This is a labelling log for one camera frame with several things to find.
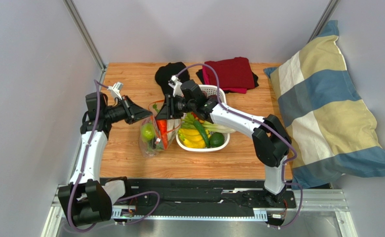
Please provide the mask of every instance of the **pillow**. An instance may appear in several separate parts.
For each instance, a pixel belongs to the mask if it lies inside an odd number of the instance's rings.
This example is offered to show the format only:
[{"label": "pillow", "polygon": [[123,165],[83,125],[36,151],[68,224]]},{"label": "pillow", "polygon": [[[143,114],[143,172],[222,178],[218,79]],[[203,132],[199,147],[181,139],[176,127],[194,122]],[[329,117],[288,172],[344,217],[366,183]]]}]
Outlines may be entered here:
[{"label": "pillow", "polygon": [[304,188],[342,174],[385,176],[377,121],[356,92],[338,38],[337,21],[330,21],[286,63],[265,69],[298,153],[293,180]]}]

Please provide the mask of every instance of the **gray wall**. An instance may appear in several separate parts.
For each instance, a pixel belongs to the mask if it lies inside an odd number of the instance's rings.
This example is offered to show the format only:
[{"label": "gray wall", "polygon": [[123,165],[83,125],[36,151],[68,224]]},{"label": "gray wall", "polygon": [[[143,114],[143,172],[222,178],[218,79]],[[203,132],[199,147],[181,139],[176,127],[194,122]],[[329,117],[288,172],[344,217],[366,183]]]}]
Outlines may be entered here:
[{"label": "gray wall", "polygon": [[63,1],[0,1],[0,236],[41,234],[99,76]]},{"label": "gray wall", "polygon": [[[342,0],[332,19],[339,21],[338,46],[357,91],[378,121],[385,148],[385,1]],[[343,176],[343,188],[359,236],[385,237],[385,178]]]},{"label": "gray wall", "polygon": [[109,62],[285,62],[328,0],[75,0]]}]

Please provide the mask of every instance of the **pink cloth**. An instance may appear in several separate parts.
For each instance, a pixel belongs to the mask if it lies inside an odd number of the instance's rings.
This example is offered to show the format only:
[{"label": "pink cloth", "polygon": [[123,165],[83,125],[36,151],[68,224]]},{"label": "pink cloth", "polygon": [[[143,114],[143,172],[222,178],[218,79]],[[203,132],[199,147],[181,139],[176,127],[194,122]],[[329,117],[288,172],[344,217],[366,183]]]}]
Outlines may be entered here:
[{"label": "pink cloth", "polygon": [[[204,79],[204,84],[210,85],[210,79],[209,79],[209,75],[206,72],[206,67],[203,67],[203,79]],[[232,92],[246,94],[246,88],[222,88],[222,90],[223,91],[230,90]]]}]

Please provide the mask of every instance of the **carrot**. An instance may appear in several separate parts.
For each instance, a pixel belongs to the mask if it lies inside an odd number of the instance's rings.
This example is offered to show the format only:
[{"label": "carrot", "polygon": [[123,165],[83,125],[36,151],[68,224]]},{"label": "carrot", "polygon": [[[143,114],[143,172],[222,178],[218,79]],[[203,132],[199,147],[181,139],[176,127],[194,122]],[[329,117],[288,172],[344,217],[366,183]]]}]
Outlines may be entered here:
[{"label": "carrot", "polygon": [[157,127],[160,130],[162,135],[163,148],[166,150],[168,148],[168,135],[166,134],[168,129],[168,124],[166,120],[156,120]]}]

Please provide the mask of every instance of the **black cloth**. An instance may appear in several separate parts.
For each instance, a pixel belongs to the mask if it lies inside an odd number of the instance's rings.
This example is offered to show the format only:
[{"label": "black cloth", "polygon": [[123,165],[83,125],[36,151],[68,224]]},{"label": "black cloth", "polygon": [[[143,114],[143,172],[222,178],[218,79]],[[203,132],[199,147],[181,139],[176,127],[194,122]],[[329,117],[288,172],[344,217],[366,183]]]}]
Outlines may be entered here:
[{"label": "black cloth", "polygon": [[[166,66],[160,67],[156,74],[154,75],[154,80],[162,88],[163,94],[171,94],[174,89],[168,84],[169,80],[173,75],[178,74],[182,69],[186,68],[185,64],[182,62],[177,63],[168,63]],[[190,74],[188,70],[185,70],[178,77],[179,81],[184,83],[190,80]]]},{"label": "black cloth", "polygon": [[[204,85],[205,83],[204,83],[203,69],[198,70],[198,72],[196,72],[195,74],[197,75],[198,79],[200,79],[200,82]],[[252,77],[254,78],[255,87],[259,86],[257,82],[258,76],[252,73]],[[235,93],[234,91],[230,91],[230,90],[223,90],[223,92],[225,92],[225,94],[228,94],[230,92]]]}]

